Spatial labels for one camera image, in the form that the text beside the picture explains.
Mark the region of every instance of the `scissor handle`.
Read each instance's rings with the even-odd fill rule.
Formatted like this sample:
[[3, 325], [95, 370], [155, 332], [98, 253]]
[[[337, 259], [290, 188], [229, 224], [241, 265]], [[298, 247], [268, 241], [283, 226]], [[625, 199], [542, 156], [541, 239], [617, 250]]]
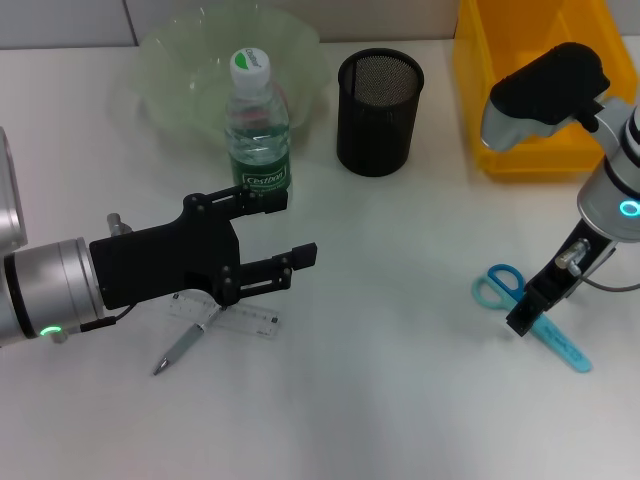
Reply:
[[[497, 272], [508, 272], [508, 273], [512, 274], [514, 277], [516, 277], [516, 281], [518, 282], [518, 286], [515, 289], [509, 288], [508, 286], [506, 286], [504, 284], [504, 282], [502, 280], [500, 280], [498, 278], [498, 276], [496, 275]], [[522, 276], [522, 274], [517, 269], [515, 269], [511, 265], [506, 265], [504, 263], [500, 263], [498, 265], [494, 265], [487, 272], [487, 276], [491, 280], [496, 282], [498, 285], [500, 285], [500, 288], [502, 288], [505, 292], [508, 292], [516, 300], [520, 301], [522, 299], [522, 297], [524, 296], [524, 277]]]
[[[496, 293], [496, 295], [498, 295], [499, 300], [497, 301], [487, 300], [480, 292], [480, 289], [482, 288], [483, 285], [486, 285], [491, 290], [493, 290]], [[507, 292], [502, 291], [501, 287], [498, 286], [487, 275], [483, 275], [475, 279], [473, 284], [471, 284], [471, 295], [473, 295], [473, 298], [475, 299], [475, 301], [478, 302], [480, 305], [482, 305], [485, 308], [490, 308], [492, 310], [511, 310], [511, 306], [509, 305], [508, 300], [512, 300], [513, 305], [515, 305], [516, 303], [515, 300], [511, 299], [511, 297]]]

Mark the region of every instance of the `pen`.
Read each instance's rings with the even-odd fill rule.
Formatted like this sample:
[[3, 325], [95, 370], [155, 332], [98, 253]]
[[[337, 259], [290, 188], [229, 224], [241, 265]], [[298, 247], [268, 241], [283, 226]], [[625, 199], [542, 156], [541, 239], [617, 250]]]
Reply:
[[182, 357], [187, 350], [191, 348], [191, 346], [198, 341], [198, 339], [204, 334], [205, 330], [211, 326], [213, 322], [215, 322], [218, 317], [225, 311], [225, 308], [218, 308], [215, 312], [211, 314], [211, 316], [203, 323], [203, 324], [193, 324], [189, 327], [189, 329], [182, 334], [182, 336], [178, 339], [176, 343], [164, 354], [162, 360], [158, 363], [155, 370], [153, 371], [154, 375], [158, 375], [159, 373], [164, 372], [171, 365], [176, 363], [180, 357]]

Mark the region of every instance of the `yellow plastic bin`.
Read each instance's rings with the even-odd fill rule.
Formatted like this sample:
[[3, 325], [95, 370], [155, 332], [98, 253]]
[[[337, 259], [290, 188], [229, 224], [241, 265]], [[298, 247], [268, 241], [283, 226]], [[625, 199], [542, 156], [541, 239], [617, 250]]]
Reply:
[[480, 124], [491, 87], [552, 47], [588, 45], [611, 80], [607, 95], [634, 102], [637, 77], [605, 0], [460, 0], [453, 62], [477, 165], [497, 179], [539, 180], [593, 170], [602, 150], [579, 125], [532, 137], [507, 153], [482, 145]]

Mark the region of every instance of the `scissors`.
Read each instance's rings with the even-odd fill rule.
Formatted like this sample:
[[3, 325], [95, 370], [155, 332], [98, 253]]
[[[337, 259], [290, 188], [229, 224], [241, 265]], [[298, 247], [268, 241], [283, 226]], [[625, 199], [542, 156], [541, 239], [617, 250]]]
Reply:
[[[509, 288], [498, 278], [496, 273], [507, 272], [513, 275], [518, 286]], [[498, 301], [487, 300], [482, 296], [480, 289], [483, 285], [487, 285], [491, 290], [498, 294]], [[499, 264], [489, 269], [486, 275], [478, 277], [471, 287], [473, 298], [485, 308], [493, 310], [511, 311], [524, 296], [524, 277], [511, 265]], [[557, 353], [560, 358], [567, 362], [571, 367], [580, 373], [591, 370], [592, 364], [587, 357], [569, 340], [558, 327], [556, 327], [546, 315], [540, 315], [531, 327], [533, 334], [544, 343], [547, 347]]]

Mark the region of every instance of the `water bottle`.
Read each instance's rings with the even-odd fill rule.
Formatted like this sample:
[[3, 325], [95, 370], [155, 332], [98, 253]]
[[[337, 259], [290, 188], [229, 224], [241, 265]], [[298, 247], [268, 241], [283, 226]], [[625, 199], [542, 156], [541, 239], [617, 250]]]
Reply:
[[227, 103], [226, 137], [236, 185], [256, 192], [290, 190], [289, 115], [271, 82], [269, 57], [243, 48], [231, 57], [233, 93]]

